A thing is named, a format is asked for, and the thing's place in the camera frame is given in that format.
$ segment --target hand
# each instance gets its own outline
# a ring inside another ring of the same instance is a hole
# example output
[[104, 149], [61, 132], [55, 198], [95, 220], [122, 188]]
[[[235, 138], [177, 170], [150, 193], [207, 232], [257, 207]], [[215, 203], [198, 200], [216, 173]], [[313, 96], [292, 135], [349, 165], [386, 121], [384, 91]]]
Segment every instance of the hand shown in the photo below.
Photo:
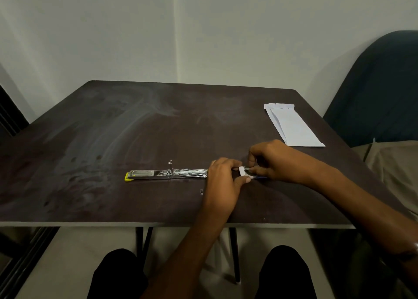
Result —
[[251, 178], [247, 176], [241, 176], [233, 180], [231, 169], [238, 168], [242, 164], [238, 160], [219, 158], [212, 161], [208, 169], [202, 208], [221, 216], [225, 222], [237, 204], [241, 186], [251, 181]]
[[[262, 156], [268, 166], [254, 166], [258, 156]], [[314, 179], [318, 172], [329, 167], [279, 140], [252, 146], [248, 153], [248, 166], [251, 167], [250, 171], [257, 175], [273, 180], [299, 183], [311, 188], [314, 186]]]

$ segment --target wall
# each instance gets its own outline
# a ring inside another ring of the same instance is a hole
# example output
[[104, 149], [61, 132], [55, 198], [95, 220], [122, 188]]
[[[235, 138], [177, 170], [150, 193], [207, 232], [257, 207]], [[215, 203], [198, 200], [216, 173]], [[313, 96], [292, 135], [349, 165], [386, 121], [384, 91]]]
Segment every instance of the wall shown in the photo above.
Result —
[[89, 80], [177, 81], [173, 0], [0, 0], [0, 10], [13, 58], [24, 55], [0, 63], [36, 117]]
[[293, 88], [322, 115], [399, 29], [416, 0], [0, 0], [0, 84], [30, 122], [89, 80]]
[[323, 115], [371, 42], [418, 29], [416, 3], [174, 0], [179, 81], [293, 88]]

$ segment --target chair backrest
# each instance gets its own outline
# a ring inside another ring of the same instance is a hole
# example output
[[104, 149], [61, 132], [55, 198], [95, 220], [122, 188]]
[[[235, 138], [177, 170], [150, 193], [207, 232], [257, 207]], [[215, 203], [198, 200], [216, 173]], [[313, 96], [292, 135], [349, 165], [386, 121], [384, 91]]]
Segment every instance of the chair backrest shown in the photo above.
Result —
[[418, 31], [391, 32], [356, 60], [324, 115], [350, 146], [418, 140]]

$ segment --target tabletop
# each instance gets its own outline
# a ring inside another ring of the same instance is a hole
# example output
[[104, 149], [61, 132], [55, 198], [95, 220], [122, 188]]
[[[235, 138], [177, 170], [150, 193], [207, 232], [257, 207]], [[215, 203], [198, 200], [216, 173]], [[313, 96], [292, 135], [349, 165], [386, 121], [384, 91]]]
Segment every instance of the tabletop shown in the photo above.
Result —
[[[129, 170], [246, 163], [248, 148], [279, 133], [266, 103], [294, 104], [326, 145], [298, 147], [401, 213], [403, 205], [295, 91], [279, 88], [90, 81], [0, 147], [2, 226], [183, 226], [204, 179], [136, 180]], [[351, 228], [321, 194], [272, 180], [245, 184], [229, 226]]]

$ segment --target beige fabric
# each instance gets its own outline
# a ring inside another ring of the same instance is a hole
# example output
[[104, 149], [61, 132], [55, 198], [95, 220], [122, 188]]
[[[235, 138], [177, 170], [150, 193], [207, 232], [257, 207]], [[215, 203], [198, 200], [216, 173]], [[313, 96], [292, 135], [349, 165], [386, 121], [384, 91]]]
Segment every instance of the beige fabric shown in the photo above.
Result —
[[418, 219], [418, 141], [374, 142], [353, 150]]

